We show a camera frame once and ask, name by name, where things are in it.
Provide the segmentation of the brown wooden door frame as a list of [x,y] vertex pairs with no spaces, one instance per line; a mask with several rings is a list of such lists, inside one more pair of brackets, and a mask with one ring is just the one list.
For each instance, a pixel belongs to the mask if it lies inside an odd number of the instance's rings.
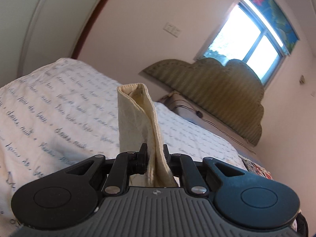
[[89,16],[87,23],[85,23],[83,30],[80,33],[80,36],[77,40],[77,43],[72,51],[71,58],[78,59],[79,54],[81,53],[81,50],[84,46],[84,43],[86,42],[86,39],[92,30],[92,27],[94,26],[97,18],[99,17],[100,13],[102,12],[104,6],[107,4],[109,0],[99,0],[96,6],[94,7],[91,15]]

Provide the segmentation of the striped pillow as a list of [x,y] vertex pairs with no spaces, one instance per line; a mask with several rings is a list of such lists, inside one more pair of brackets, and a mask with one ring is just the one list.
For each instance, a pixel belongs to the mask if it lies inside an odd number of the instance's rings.
[[194,105],[180,93],[175,91],[160,98],[158,102],[165,105],[170,111],[176,113],[183,119],[212,132],[225,140],[244,155],[255,155],[254,146],[245,138],[238,135],[233,129],[219,121],[203,109]]

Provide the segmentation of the bedroom window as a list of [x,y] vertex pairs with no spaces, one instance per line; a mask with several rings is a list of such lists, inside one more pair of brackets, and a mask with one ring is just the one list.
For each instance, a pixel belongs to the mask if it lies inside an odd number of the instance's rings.
[[255,5],[250,0],[237,0],[196,59],[214,58],[222,65],[241,60],[267,87],[286,55],[285,45]]

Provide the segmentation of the cream white pants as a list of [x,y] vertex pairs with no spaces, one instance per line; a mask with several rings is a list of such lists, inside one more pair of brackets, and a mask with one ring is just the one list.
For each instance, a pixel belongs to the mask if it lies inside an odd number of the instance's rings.
[[177,187],[163,152],[158,117],[148,89],[144,84],[117,87],[118,130],[120,152],[139,151],[147,144],[146,173],[132,173],[130,184],[144,187]]

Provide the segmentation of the white script-print bed quilt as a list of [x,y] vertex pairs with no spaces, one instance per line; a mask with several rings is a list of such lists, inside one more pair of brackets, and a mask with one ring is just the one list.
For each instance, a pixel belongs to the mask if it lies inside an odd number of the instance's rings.
[[[97,154],[119,153],[118,82],[69,58],[1,88],[1,236],[20,225],[10,208],[22,185]],[[112,201],[75,236],[216,236],[196,203],[137,192]]]

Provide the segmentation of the green padded headboard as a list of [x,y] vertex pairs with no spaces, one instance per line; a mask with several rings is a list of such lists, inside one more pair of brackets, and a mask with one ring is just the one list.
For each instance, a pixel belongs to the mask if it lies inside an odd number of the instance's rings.
[[195,63],[165,59],[144,72],[179,92],[194,104],[256,146],[261,138],[265,89],[259,77],[243,61],[222,65],[214,58]]

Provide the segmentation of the colourful patchwork blanket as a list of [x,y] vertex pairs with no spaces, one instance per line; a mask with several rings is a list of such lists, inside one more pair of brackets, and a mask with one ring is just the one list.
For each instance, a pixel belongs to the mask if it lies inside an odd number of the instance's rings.
[[259,164],[251,161],[250,159],[248,159],[244,156],[240,155],[239,157],[243,161],[248,172],[252,172],[254,174],[257,174],[258,176],[273,180],[271,173],[269,171],[267,171],[264,167],[260,166]]

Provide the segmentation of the white floral wardrobe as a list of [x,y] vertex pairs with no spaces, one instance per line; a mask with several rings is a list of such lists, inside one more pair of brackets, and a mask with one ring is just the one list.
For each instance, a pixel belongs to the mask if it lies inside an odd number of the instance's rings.
[[100,0],[1,0],[1,86],[71,57]]

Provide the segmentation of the blue floral window valance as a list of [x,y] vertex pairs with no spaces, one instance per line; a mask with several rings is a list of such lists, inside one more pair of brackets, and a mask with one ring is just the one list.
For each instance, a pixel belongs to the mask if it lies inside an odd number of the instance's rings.
[[287,55],[291,54],[299,40],[294,28],[274,0],[242,0],[268,28],[277,44]]

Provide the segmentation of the white wall socket pair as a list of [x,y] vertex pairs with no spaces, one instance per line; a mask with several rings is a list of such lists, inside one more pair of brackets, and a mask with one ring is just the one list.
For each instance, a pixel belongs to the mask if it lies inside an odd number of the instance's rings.
[[166,23],[163,27],[163,30],[171,34],[172,36],[178,38],[181,34],[181,30],[171,23]]

